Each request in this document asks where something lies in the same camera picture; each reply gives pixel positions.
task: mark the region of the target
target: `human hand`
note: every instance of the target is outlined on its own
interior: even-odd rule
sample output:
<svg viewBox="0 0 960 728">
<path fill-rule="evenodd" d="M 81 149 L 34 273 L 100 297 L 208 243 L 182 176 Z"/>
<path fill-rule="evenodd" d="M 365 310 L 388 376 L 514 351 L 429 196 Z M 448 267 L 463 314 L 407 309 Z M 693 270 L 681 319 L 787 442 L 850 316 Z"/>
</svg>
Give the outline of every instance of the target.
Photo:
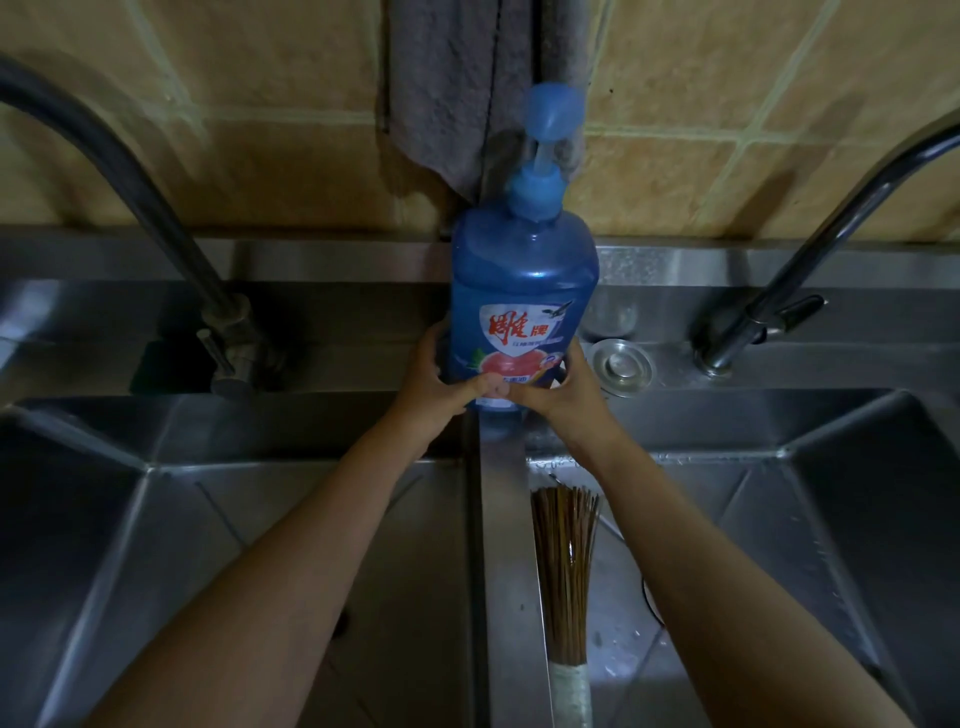
<svg viewBox="0 0 960 728">
<path fill-rule="evenodd" d="M 607 407 L 600 383 L 576 337 L 566 350 L 564 362 L 566 380 L 559 387 L 541 389 L 511 383 L 507 399 L 546 418 L 577 462 L 596 475 L 605 453 L 630 438 Z"/>
<path fill-rule="evenodd" d="M 436 363 L 437 339 L 448 326 L 446 320 L 434 324 L 414 347 L 403 384 L 384 418 L 398 425 L 398 431 L 410 438 L 418 457 L 426 452 L 427 446 L 444 431 L 454 415 L 462 414 L 471 401 L 478 397 L 502 399 L 509 391 L 503 376 L 494 373 L 457 384 L 440 381 L 440 368 Z"/>
</svg>

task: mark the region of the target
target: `brush handle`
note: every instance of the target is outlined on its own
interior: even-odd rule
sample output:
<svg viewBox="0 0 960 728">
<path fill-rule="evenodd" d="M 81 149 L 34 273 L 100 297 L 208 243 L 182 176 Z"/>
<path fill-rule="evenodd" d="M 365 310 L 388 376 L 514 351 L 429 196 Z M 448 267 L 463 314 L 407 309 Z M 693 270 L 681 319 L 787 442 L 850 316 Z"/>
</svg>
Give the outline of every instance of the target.
<svg viewBox="0 0 960 728">
<path fill-rule="evenodd" d="M 554 728 L 593 728 L 587 666 L 557 663 L 548 665 Z"/>
</svg>

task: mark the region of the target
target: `gray towel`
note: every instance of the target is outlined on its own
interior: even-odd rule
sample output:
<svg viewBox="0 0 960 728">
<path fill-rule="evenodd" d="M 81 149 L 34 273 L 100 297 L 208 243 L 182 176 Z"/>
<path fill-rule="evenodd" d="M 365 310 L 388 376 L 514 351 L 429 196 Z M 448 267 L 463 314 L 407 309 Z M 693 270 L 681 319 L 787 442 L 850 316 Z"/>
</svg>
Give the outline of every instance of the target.
<svg viewBox="0 0 960 728">
<path fill-rule="evenodd" d="M 523 154 L 526 93 L 586 89 L 588 0 L 391 0 L 390 138 L 472 203 L 498 193 Z M 570 177 L 583 137 L 558 147 Z"/>
</svg>

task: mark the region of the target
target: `soap dispenser cap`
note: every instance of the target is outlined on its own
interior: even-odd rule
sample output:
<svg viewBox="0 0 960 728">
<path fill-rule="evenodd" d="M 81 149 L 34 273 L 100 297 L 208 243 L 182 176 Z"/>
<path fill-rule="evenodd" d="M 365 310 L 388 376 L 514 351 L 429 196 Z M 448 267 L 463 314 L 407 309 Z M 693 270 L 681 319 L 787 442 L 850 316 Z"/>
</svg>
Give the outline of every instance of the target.
<svg viewBox="0 0 960 728">
<path fill-rule="evenodd" d="M 508 185 L 507 205 L 515 215 L 539 222 L 553 219 L 564 208 L 566 180 L 553 159 L 553 148 L 584 123 L 586 107 L 586 95 L 572 86 L 537 84 L 530 89 L 524 126 L 537 151 Z"/>
</svg>

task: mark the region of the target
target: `blue plastic bottle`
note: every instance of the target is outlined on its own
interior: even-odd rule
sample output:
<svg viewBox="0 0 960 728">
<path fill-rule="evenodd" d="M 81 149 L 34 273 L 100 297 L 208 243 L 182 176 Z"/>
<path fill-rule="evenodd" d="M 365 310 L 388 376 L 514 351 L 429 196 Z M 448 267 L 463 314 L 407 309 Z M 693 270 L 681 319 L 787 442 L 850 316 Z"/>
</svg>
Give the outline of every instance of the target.
<svg viewBox="0 0 960 728">
<path fill-rule="evenodd" d="M 527 101 L 536 156 L 498 200 L 468 210 L 453 232 L 449 371 L 454 380 L 499 372 L 548 387 L 599 279 L 586 223 L 563 210 L 566 181 L 554 145 L 584 121 L 584 94 L 539 84 Z M 477 400 L 484 409 L 516 409 Z"/>
</svg>

